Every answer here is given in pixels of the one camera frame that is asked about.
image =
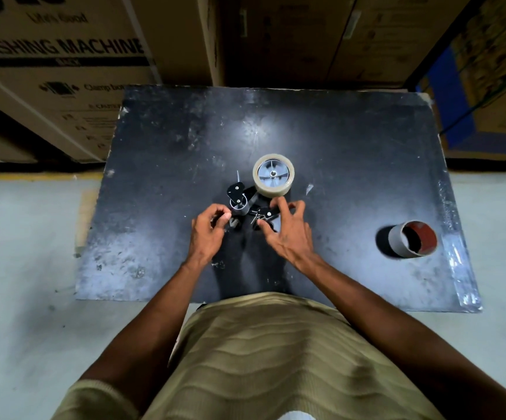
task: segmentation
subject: gray floor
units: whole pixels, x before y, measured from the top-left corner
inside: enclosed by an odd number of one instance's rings
[[[414,316],[506,386],[506,174],[452,180],[484,312]],[[0,419],[49,418],[143,306],[74,300],[80,195],[98,185],[0,181]]]

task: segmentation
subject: person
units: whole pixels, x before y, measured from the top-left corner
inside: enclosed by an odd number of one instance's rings
[[[258,221],[267,243],[336,309],[248,295],[201,307],[179,335],[231,217],[213,204],[193,219],[179,270],[68,389],[53,420],[506,419],[505,388],[316,254],[304,202],[275,204],[280,232]]]

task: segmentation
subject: table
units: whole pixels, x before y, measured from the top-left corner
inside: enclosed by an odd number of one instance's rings
[[[335,268],[403,310],[481,310],[432,111],[394,92],[128,87],[76,297],[149,300],[185,259],[191,219],[228,203],[236,170],[252,185],[267,153],[294,164],[288,196],[306,201],[315,249]],[[439,247],[394,258],[380,248],[384,230],[411,219]],[[249,227],[226,233],[192,302],[263,291],[331,305]]]

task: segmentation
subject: forearm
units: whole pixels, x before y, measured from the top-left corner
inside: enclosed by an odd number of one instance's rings
[[[444,416],[489,417],[496,412],[506,417],[506,389],[428,327],[317,255],[300,262],[299,269]]]
[[[167,364],[202,269],[193,260],[183,263],[81,379],[110,383],[144,412],[167,380]]]

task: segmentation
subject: red inner surface of tube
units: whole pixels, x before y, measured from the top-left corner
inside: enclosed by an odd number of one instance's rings
[[[438,238],[436,237],[434,230],[431,229],[430,225],[420,221],[411,221],[405,225],[405,227],[410,228],[418,234],[418,238],[421,243],[420,250],[417,252],[418,254],[428,255],[434,252],[438,246]]]

